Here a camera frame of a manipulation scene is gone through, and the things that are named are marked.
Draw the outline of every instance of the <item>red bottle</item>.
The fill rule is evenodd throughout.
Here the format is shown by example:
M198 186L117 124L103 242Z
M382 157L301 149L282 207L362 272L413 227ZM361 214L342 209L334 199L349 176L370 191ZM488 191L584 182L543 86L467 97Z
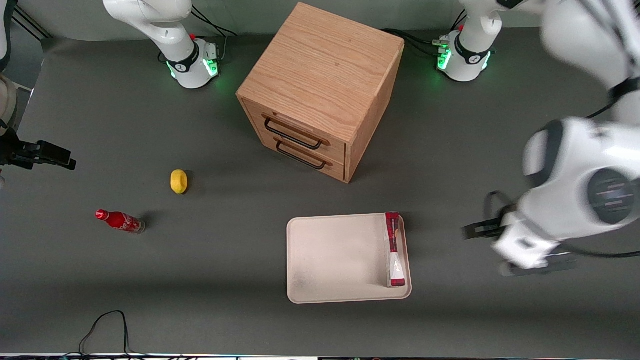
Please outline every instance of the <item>red bottle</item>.
M109 224L113 229L126 231L132 234L141 234L145 230L145 223L125 213L105 210L95 212L95 217Z

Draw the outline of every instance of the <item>lemon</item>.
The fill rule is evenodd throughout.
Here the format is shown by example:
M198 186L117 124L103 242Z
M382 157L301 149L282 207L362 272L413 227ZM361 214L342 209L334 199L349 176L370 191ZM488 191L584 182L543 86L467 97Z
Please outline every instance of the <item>lemon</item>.
M178 169L171 173L171 190L176 194L182 194L187 191L187 174Z

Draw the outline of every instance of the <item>plastic tray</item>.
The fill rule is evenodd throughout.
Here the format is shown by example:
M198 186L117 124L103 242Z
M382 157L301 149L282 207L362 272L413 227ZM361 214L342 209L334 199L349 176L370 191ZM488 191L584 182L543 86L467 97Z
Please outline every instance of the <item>plastic tray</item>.
M295 218L287 226L287 295L295 304L398 300L411 294L404 220L398 253L406 285L387 287L384 213Z

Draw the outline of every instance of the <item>bottle label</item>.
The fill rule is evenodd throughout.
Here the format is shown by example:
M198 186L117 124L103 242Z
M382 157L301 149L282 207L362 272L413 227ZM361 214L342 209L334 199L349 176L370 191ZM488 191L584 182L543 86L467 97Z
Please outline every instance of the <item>bottle label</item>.
M122 214L122 216L124 216L124 223L118 230L127 231L128 233L137 233L140 230L140 221L138 219L127 214Z

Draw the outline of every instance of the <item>gray table surface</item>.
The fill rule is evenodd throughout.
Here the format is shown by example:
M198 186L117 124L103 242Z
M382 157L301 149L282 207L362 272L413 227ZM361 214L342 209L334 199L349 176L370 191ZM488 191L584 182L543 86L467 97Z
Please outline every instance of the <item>gray table surface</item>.
M231 38L221 76L199 90L178 86L149 41L45 44L20 135L72 150L78 167L3 171L2 352L74 351L96 317L121 309L140 352L640 357L640 259L505 278L488 240L462 240L487 192L526 191L520 161L535 130L606 102L596 81L543 50L536 29L504 30L473 83L407 48L349 185L253 132L235 91L270 39ZM191 171L185 196L169 189L176 168ZM142 216L148 230L113 231L94 219L99 208ZM406 219L408 299L289 302L290 219L384 211ZM639 229L574 244L637 250ZM88 342L121 348L116 316Z

